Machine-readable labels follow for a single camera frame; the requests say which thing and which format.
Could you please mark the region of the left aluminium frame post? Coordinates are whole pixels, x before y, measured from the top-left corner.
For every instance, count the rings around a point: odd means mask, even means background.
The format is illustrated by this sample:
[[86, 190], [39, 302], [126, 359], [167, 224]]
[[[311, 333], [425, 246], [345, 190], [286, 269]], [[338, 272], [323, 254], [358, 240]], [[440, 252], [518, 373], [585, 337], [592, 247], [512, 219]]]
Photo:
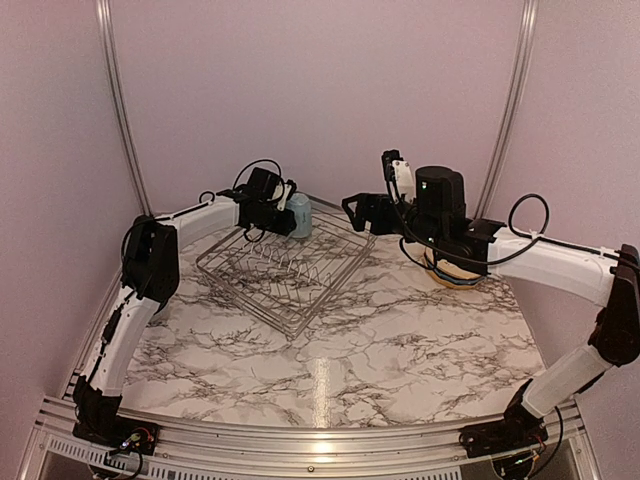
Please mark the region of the left aluminium frame post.
[[112, 2], [108, 0], [97, 0], [95, 4], [111, 101], [114, 107], [116, 124], [124, 151], [127, 169], [140, 211], [149, 215], [152, 213], [152, 207], [144, 183], [134, 136], [128, 118], [123, 82], [120, 74], [112, 19]]

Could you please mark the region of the aluminium frame post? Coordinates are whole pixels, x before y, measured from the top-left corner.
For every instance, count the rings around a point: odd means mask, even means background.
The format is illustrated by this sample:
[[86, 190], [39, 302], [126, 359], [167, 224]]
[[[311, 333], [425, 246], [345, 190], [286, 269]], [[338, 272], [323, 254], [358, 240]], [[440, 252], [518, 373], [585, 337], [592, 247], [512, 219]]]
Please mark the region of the aluminium frame post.
[[123, 82], [120, 74], [112, 19], [112, 2], [108, 0], [97, 0], [95, 4], [111, 101], [114, 107], [116, 124], [124, 151], [127, 169], [140, 211], [149, 215], [152, 213], [152, 207], [144, 183], [134, 136], [128, 118]]
[[525, 0], [522, 3], [520, 26], [505, 105], [475, 209], [475, 218], [485, 217], [488, 214], [499, 185], [500, 175], [506, 165], [508, 149], [530, 69], [538, 10], [538, 0]]

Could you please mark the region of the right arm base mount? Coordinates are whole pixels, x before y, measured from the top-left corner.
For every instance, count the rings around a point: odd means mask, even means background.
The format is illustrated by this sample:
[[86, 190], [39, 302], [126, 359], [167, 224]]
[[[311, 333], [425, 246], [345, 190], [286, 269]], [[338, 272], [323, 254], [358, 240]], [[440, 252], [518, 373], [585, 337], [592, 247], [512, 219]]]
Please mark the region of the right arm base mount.
[[458, 441], [468, 458], [477, 458], [541, 445], [547, 439], [548, 432], [543, 423], [525, 427], [502, 419], [467, 425], [460, 430]]

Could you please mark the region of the right aluminium frame post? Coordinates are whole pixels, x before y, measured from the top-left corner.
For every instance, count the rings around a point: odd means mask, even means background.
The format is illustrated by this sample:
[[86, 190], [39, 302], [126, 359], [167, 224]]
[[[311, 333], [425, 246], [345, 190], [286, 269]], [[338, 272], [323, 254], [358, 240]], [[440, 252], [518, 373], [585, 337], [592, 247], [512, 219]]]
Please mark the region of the right aluminium frame post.
[[485, 217], [488, 214], [499, 185], [500, 175], [506, 165], [508, 149], [530, 69], [538, 10], [538, 0], [525, 0], [522, 3], [520, 26], [505, 105], [475, 209], [475, 218]]

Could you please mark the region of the beige bird pattern plate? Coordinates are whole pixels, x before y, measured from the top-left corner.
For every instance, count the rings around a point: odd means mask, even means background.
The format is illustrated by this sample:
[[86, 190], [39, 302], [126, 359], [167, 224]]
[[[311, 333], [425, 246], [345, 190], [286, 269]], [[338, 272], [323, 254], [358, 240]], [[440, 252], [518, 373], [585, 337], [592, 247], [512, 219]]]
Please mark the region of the beige bird pattern plate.
[[423, 260], [428, 268], [427, 273], [441, 282], [453, 285], [474, 285], [484, 279], [484, 276], [463, 270], [448, 260], [434, 260], [434, 253], [429, 247], [424, 249]]

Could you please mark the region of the light blue mug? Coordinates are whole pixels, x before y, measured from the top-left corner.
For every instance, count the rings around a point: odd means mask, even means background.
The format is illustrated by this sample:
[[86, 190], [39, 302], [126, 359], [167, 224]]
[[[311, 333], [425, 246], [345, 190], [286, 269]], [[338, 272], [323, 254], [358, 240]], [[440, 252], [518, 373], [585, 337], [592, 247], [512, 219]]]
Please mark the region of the light blue mug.
[[294, 239], [308, 238], [312, 233], [311, 201], [304, 193], [296, 192], [287, 202], [287, 208], [294, 213], [296, 227], [290, 236]]

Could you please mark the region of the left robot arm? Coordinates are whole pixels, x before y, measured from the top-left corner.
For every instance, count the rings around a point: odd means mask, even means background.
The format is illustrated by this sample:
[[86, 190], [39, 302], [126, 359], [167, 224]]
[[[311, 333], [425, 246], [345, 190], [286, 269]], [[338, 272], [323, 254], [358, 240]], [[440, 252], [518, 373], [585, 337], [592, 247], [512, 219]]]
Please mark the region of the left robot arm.
[[230, 226], [284, 236], [296, 227], [294, 213], [286, 206], [296, 183], [264, 165], [262, 160], [250, 164], [245, 183], [204, 192], [190, 208], [134, 220], [121, 244], [119, 291], [74, 387], [74, 436], [107, 446], [125, 445], [132, 434], [154, 437], [153, 425], [125, 419], [118, 410], [127, 367], [141, 335], [180, 284], [181, 250]]

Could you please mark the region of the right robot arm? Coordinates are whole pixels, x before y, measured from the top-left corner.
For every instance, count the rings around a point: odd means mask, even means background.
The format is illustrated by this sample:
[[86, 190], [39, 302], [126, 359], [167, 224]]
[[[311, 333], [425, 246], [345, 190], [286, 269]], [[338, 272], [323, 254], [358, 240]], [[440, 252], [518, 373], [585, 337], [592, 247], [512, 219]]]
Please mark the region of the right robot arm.
[[432, 252], [428, 267], [446, 260], [486, 277], [527, 280], [566, 291], [600, 306], [588, 341], [528, 380], [502, 419], [462, 429], [471, 457], [528, 446], [546, 439], [543, 419], [560, 403], [597, 382], [612, 367], [639, 356], [639, 253], [624, 244], [595, 249], [516, 230], [510, 223], [466, 216], [464, 180], [444, 166], [410, 170], [386, 160], [386, 193], [342, 200], [352, 227], [374, 235], [398, 234]]

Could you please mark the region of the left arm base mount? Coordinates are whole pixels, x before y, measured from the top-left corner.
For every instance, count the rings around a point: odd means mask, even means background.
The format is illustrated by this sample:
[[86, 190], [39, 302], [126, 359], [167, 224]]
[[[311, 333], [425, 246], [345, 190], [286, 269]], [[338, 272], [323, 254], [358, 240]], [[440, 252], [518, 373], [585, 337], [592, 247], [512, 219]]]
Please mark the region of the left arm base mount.
[[77, 422], [73, 436], [110, 447], [112, 450], [131, 452], [134, 448], [142, 455], [151, 456], [156, 448], [160, 427], [156, 423], [117, 416], [107, 433], [96, 433], [89, 426]]

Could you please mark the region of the front aluminium rail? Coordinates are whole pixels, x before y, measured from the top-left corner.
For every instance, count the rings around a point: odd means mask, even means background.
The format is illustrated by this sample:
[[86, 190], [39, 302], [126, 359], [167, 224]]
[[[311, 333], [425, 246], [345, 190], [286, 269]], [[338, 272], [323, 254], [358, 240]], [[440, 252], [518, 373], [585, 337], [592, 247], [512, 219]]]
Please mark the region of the front aluminium rail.
[[543, 423], [548, 437], [495, 455], [468, 456], [463, 428], [477, 420], [418, 426], [309, 429], [221, 424], [144, 414], [157, 424], [152, 454], [117, 454], [73, 436], [74, 406], [43, 401], [22, 479], [502, 479], [529, 466], [535, 479], [600, 476], [577, 407]]

